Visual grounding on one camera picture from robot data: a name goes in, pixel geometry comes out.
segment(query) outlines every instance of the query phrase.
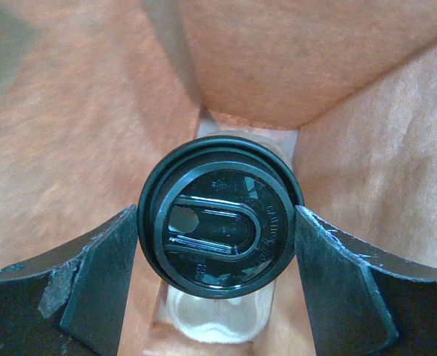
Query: lid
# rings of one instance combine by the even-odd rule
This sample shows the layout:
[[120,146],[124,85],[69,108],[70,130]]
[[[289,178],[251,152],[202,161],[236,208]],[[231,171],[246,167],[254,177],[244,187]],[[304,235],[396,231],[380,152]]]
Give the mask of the lid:
[[152,268],[198,297],[232,298],[275,279],[294,251],[294,174],[262,145],[196,139],[153,169],[139,199],[139,241]]

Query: round black lid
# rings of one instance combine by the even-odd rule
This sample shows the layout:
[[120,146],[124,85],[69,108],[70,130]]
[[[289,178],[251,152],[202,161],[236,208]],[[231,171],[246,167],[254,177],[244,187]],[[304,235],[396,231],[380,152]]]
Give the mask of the round black lid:
[[235,136],[196,139],[153,169],[139,199],[139,241],[173,287],[231,298],[275,279],[294,257],[294,174],[262,145]]

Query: black plastic lid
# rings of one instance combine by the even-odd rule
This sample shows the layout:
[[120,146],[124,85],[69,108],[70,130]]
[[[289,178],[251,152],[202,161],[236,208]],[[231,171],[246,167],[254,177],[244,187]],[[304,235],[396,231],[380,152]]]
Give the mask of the black plastic lid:
[[153,169],[139,199],[139,241],[177,289],[232,298],[275,279],[294,257],[294,174],[267,148],[235,136],[180,146]]

